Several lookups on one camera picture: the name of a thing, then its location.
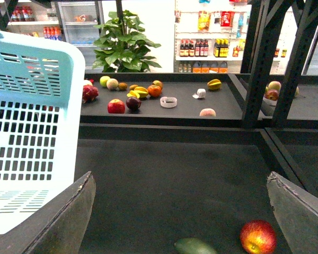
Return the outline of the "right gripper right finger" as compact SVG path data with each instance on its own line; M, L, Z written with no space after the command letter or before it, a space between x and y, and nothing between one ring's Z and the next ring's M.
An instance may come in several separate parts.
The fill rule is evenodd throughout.
M267 178L267 190L292 253L318 253L318 198L274 171Z

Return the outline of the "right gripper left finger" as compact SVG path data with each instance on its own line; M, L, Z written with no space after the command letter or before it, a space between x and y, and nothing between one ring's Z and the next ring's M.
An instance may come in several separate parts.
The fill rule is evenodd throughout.
M96 192L90 171L25 221L0 235L0 253L78 253Z

